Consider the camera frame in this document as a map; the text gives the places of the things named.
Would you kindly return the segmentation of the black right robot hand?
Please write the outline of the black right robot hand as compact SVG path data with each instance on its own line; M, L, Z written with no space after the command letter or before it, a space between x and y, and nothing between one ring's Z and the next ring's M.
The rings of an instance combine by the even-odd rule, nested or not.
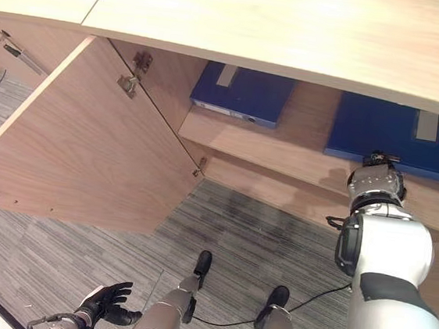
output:
M382 151L375 150L363 158L362 166L370 167L370 166L379 166L384 164L384 165L388 165L391 168L394 168L394 164L399 162L400 162L399 157L389 155Z

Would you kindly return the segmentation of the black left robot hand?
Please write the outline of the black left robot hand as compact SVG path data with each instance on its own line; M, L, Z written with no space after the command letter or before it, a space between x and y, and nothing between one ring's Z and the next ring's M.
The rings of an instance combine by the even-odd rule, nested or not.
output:
M141 319L142 312L122 307L127 296L131 294L132 287L131 281L100 287L87 296L75 312L89 317L88 326L92 327L100 320L114 325L133 325Z

